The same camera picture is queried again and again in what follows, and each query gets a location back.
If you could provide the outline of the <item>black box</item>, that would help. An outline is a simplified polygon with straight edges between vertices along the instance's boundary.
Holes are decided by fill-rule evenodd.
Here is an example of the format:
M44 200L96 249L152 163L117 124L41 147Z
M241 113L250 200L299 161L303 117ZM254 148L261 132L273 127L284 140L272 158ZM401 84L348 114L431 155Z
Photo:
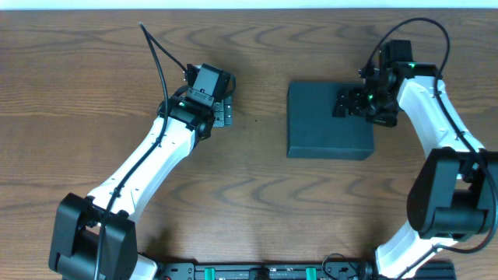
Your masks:
M289 158L363 161L374 153L374 128L363 117L335 117L338 94L351 82L293 81L287 93Z

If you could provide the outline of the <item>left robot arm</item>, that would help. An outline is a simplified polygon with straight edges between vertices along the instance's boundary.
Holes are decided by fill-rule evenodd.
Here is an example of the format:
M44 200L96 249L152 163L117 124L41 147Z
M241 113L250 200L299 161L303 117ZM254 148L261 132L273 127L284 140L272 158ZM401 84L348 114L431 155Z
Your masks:
M48 267L64 279L161 279L163 266L138 252L136 226L172 169L213 128L232 124L236 77L188 65L186 85L160 103L145 139L85 197L69 193L55 216Z

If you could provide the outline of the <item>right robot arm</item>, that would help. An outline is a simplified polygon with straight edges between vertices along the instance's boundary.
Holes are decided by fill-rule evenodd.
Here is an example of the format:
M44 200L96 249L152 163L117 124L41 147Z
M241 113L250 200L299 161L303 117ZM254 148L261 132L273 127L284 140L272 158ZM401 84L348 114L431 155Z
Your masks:
M363 84L342 87L332 111L352 128L354 121L394 127L408 116L426 161L407 198L407 220L375 250L365 277L414 278L442 250L474 235L488 243L497 228L497 154L466 128L448 98L440 68L418 63L408 40L390 40L379 50L379 65L367 65Z

